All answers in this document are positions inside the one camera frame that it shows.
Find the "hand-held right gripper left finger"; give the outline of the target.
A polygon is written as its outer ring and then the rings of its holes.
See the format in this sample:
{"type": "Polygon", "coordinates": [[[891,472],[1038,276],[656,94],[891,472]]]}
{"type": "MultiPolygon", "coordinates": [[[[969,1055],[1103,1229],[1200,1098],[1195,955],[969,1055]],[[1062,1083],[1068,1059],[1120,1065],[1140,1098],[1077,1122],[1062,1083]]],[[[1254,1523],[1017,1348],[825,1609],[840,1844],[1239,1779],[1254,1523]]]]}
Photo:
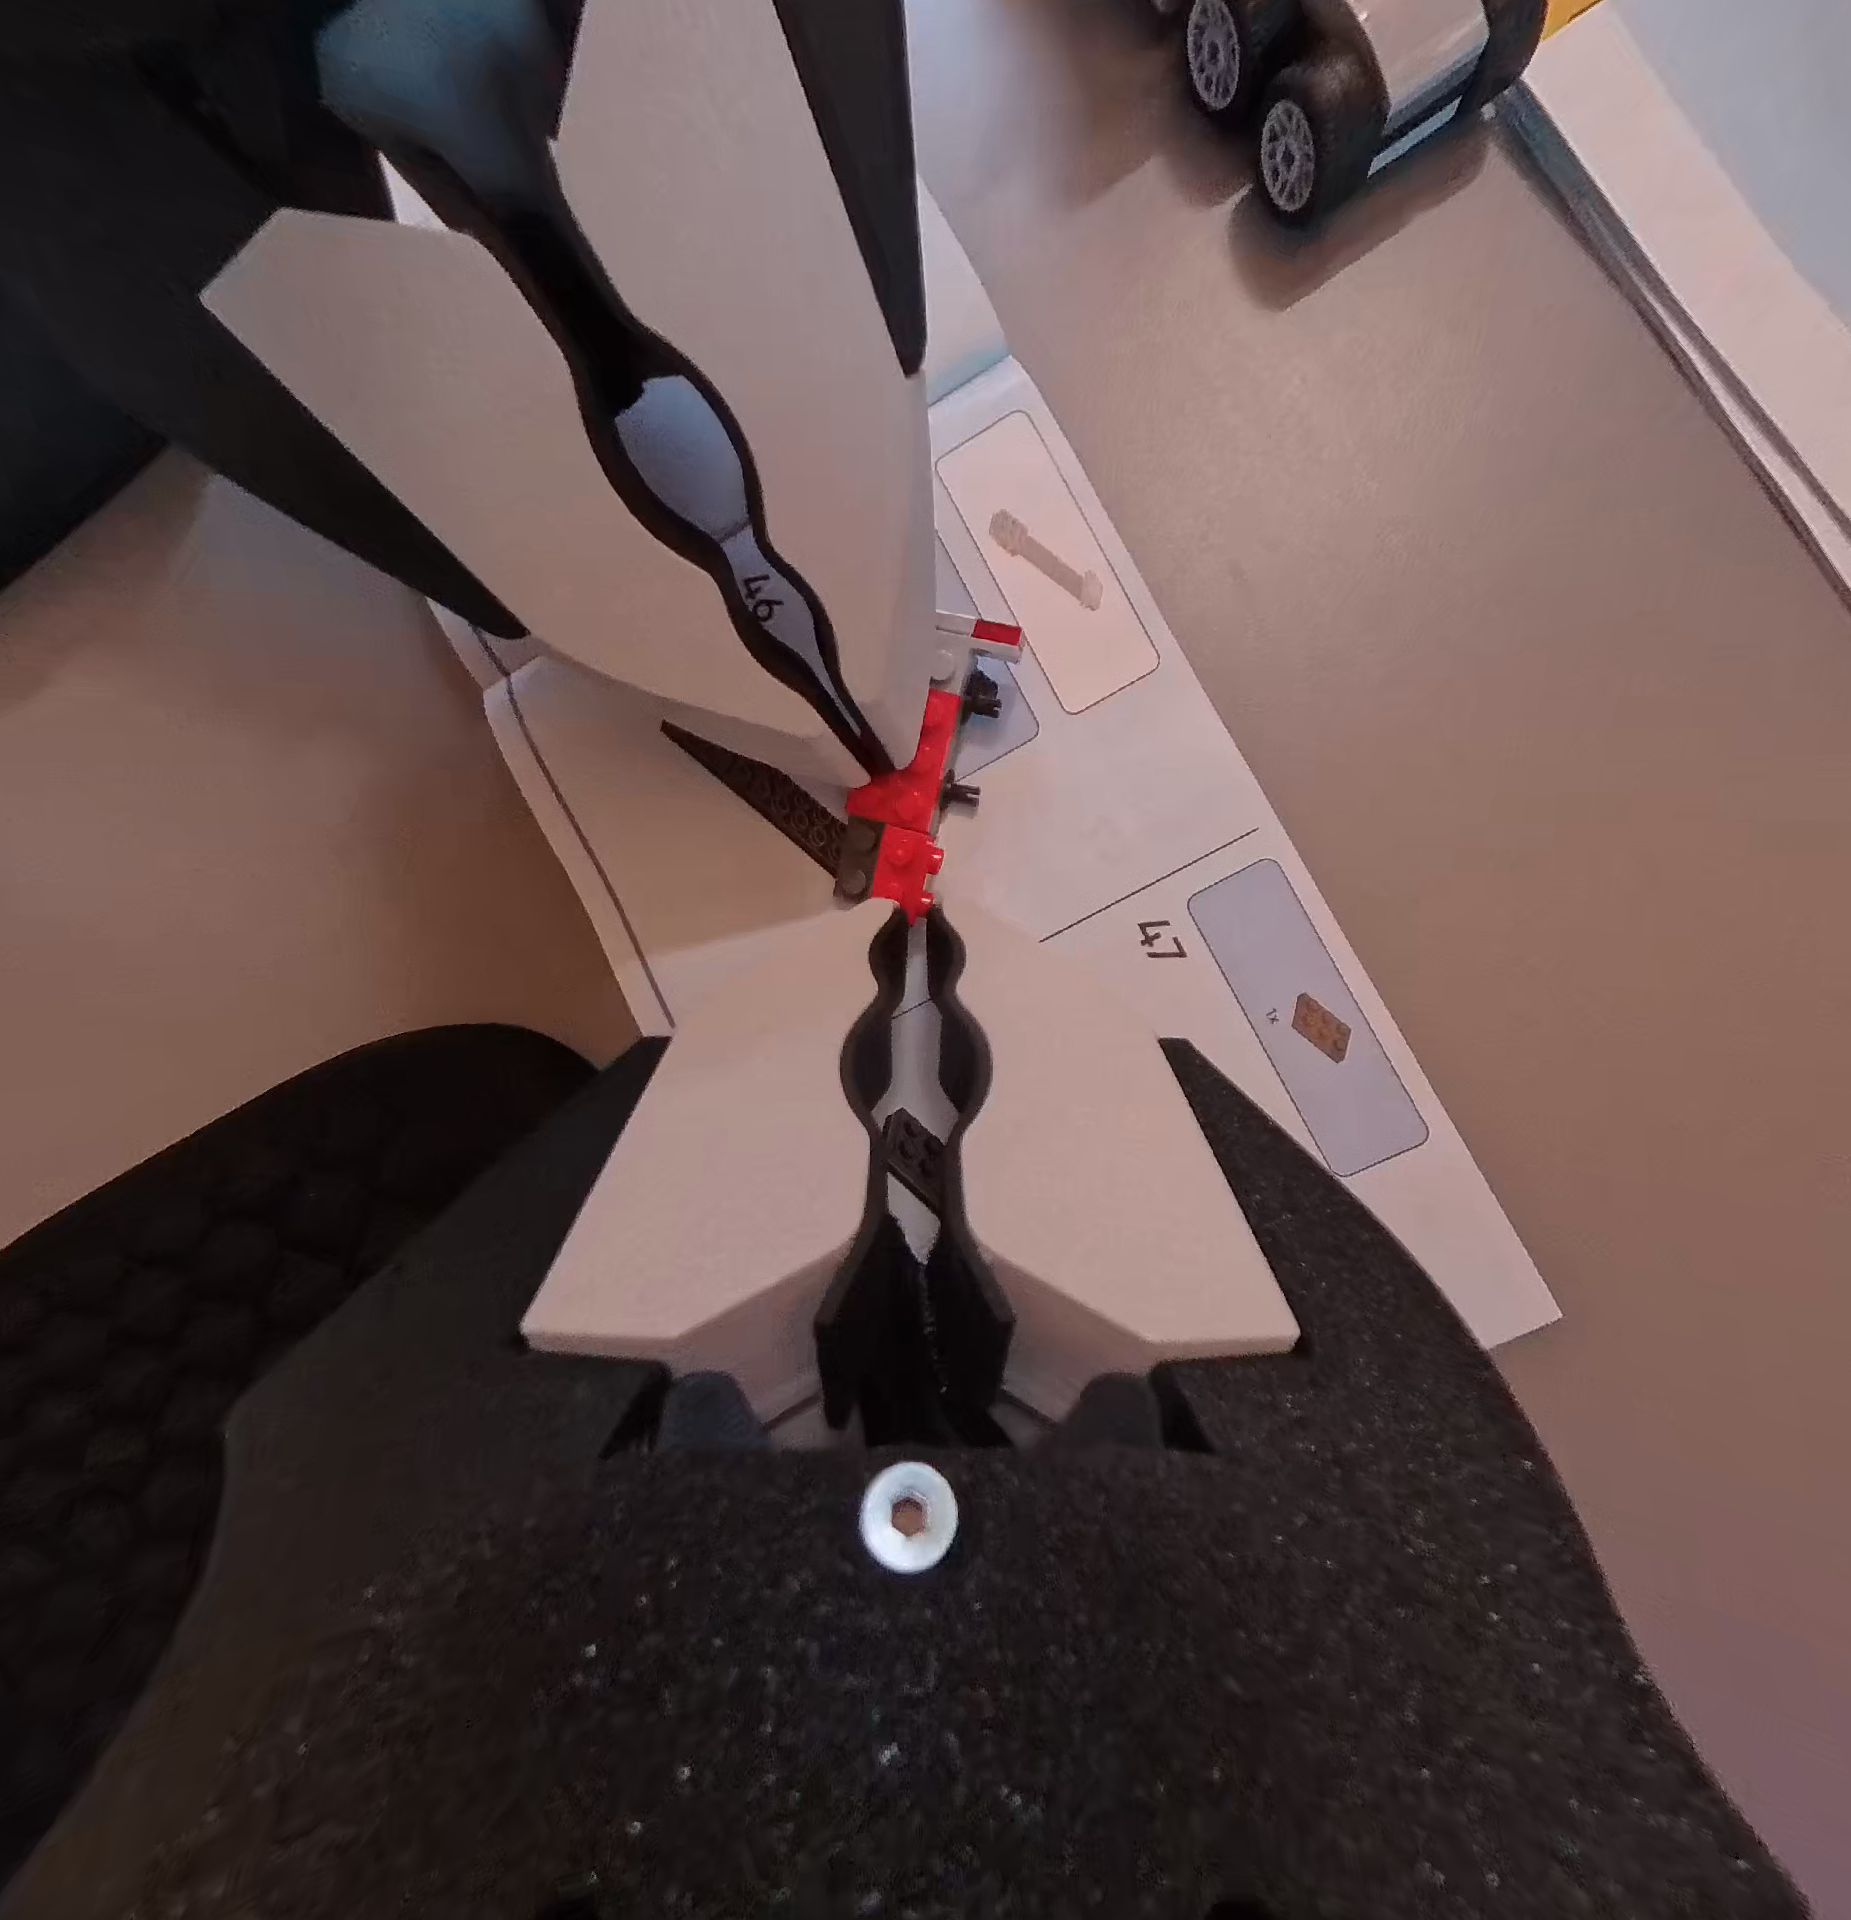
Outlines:
{"type": "Polygon", "coordinates": [[[814,1316],[859,1234],[844,1052],[889,1020],[909,925],[885,901],[777,927],[686,1011],[523,1311],[527,1348],[732,1378],[764,1423],[814,1404],[814,1316]]]}

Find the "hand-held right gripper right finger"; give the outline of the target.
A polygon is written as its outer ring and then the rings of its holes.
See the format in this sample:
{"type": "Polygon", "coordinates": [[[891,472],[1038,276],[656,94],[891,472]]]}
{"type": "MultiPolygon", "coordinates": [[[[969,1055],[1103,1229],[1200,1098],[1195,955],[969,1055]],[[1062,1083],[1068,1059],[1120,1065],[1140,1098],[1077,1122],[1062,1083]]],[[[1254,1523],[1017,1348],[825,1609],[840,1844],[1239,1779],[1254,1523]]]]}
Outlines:
{"type": "Polygon", "coordinates": [[[943,1143],[924,1300],[962,1413],[1299,1341],[1163,1046],[1092,970],[976,904],[924,917],[943,1143]]]}

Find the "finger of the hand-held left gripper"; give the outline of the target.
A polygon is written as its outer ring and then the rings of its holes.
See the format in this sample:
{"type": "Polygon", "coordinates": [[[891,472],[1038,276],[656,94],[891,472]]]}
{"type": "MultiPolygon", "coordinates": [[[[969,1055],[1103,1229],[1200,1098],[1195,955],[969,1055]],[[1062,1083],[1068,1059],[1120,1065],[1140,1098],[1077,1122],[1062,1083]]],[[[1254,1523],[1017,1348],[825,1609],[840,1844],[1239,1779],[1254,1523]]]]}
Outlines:
{"type": "Polygon", "coordinates": [[[570,371],[473,239],[281,209],[203,304],[544,649],[833,785],[865,768],[598,464],[570,371]]]}
{"type": "Polygon", "coordinates": [[[553,151],[613,287],[732,418],[762,543],[814,593],[857,718],[883,753],[913,753],[934,627],[922,381],[779,4],[585,4],[553,151]]]}

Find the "grey red lego assembly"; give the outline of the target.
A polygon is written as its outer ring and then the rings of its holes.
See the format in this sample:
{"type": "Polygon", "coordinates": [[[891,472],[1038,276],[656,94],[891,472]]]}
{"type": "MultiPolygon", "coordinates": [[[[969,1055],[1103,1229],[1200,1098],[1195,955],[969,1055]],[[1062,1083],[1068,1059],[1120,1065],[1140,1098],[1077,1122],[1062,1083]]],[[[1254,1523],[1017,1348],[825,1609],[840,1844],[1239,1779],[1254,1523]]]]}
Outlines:
{"type": "Polygon", "coordinates": [[[971,718],[995,718],[1003,709],[999,684],[984,660],[1017,666],[1027,651],[1025,634],[1016,623],[937,612],[937,638],[963,643],[963,649],[952,649],[939,660],[943,671],[924,694],[911,761],[896,772],[868,778],[846,793],[844,834],[835,862],[835,897],[842,904],[855,906],[870,899],[866,888],[874,830],[863,822],[924,830],[937,839],[937,826],[948,807],[978,804],[976,787],[960,781],[954,772],[956,750],[971,718]]]}

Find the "open lego instruction booklet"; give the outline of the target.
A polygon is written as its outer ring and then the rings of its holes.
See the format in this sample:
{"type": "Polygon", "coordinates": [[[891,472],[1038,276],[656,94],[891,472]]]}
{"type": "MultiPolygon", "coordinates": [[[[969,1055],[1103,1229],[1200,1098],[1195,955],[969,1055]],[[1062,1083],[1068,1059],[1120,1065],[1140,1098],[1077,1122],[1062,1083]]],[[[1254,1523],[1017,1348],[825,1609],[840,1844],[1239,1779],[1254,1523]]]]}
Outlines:
{"type": "MultiPolygon", "coordinates": [[[[984,287],[920,198],[937,587],[962,615],[1008,614],[1017,666],[984,660],[1003,714],[971,718],[954,772],[976,785],[941,843],[950,904],[971,903],[1081,964],[1163,1046],[1193,1048],[1299,1149],[1323,1197],[1401,1251],[1485,1350],[1560,1316],[1530,1255],[1224,724],[1036,386],[1004,349],[984,287]]],[[[770,798],[732,755],[665,731],[645,697],[436,610],[645,1037],[777,927],[816,917],[805,852],[838,791],[770,798]]],[[[893,1083],[943,1147],[924,927],[893,1012],[893,1083]]],[[[1178,1054],[1167,1054],[1172,1067],[1178,1054]]]]}

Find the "black red lego truck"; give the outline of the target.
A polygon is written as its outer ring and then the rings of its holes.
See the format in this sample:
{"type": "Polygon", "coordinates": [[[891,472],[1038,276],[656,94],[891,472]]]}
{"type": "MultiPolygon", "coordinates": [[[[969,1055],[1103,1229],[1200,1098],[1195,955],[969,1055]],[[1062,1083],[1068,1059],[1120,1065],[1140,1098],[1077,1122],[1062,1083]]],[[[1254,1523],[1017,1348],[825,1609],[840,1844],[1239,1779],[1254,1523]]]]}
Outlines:
{"type": "Polygon", "coordinates": [[[1327,226],[1366,183],[1526,73],[1547,2],[1146,2],[1187,97],[1243,138],[1265,217],[1327,226]]]}

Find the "black quilted wrist pad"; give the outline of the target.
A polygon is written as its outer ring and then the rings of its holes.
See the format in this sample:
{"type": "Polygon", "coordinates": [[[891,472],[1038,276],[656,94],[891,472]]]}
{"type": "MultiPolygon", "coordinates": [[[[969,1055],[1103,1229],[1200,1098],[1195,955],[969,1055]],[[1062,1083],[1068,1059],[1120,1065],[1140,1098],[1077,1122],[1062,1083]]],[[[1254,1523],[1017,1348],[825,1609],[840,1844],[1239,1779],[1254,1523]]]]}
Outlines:
{"type": "Polygon", "coordinates": [[[0,1251],[0,1894],[182,1620],[240,1396],[591,1076],[512,1026],[363,1044],[0,1251]]]}

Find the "car cover instruction booklet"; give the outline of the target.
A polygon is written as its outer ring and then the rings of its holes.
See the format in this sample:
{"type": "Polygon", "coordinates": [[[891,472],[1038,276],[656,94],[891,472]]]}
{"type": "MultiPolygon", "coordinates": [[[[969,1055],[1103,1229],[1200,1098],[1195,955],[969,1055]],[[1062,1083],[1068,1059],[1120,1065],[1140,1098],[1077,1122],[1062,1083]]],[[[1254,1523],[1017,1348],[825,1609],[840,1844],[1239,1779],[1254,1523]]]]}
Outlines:
{"type": "Polygon", "coordinates": [[[1552,4],[1502,118],[1851,612],[1851,2],[1552,4]]]}

